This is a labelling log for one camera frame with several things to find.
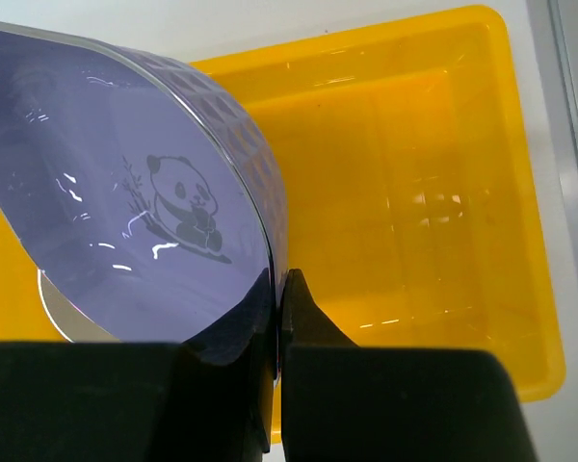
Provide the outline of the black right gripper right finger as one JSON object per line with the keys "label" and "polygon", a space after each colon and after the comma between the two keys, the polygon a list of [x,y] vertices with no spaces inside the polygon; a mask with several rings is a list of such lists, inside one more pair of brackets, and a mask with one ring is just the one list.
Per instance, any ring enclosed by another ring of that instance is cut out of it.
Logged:
{"label": "black right gripper right finger", "polygon": [[289,461],[533,461],[512,381],[483,350],[365,347],[286,279],[281,440]]}

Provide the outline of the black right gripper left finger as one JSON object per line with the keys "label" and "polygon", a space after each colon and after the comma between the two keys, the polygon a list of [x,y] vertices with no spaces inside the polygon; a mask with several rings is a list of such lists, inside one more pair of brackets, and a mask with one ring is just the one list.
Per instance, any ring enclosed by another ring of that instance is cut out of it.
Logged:
{"label": "black right gripper left finger", "polygon": [[259,461],[271,447],[275,291],[181,343],[0,342],[0,461]]}

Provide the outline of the cream panda plate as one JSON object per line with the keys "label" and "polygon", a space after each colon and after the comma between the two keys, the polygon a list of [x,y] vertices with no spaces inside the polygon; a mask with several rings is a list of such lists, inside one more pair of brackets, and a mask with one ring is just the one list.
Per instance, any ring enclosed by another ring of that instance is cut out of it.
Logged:
{"label": "cream panda plate", "polygon": [[67,341],[72,343],[118,341],[72,305],[40,269],[37,271],[37,280],[43,310],[52,325]]}

